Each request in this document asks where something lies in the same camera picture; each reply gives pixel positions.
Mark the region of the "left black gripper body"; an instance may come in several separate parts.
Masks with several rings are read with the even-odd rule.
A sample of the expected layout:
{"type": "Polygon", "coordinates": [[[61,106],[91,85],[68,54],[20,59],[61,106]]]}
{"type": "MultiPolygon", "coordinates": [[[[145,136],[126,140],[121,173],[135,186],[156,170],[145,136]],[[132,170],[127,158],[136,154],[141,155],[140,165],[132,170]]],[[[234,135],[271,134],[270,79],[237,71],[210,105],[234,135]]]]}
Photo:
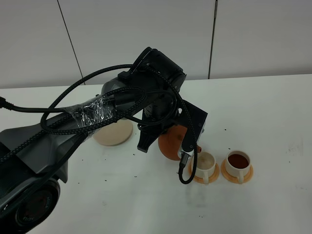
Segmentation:
{"type": "Polygon", "coordinates": [[[157,49],[147,47],[128,71],[121,72],[117,80],[123,86],[137,86],[147,93],[138,120],[140,137],[137,148],[147,152],[150,145],[171,127],[177,118],[179,92],[186,74],[183,69],[157,49]]]}

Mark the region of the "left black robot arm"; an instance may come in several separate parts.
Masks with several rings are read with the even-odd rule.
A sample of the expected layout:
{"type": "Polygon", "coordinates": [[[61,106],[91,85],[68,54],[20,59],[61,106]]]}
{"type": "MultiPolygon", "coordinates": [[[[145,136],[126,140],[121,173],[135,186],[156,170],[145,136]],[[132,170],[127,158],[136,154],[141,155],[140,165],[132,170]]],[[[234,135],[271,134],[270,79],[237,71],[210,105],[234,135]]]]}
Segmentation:
{"type": "Polygon", "coordinates": [[[17,112],[41,113],[40,123],[6,129],[0,134],[0,231],[24,234],[42,223],[55,208],[59,181],[68,178],[68,159],[100,128],[123,118],[137,121],[138,149],[149,146],[177,123],[185,101],[179,90],[186,78],[183,70],[153,48],[146,48],[133,64],[116,65],[85,77],[105,72],[121,73],[104,84],[91,100],[70,107],[58,104],[70,93],[70,86],[48,108],[22,108],[0,100],[2,108],[17,112]]]}

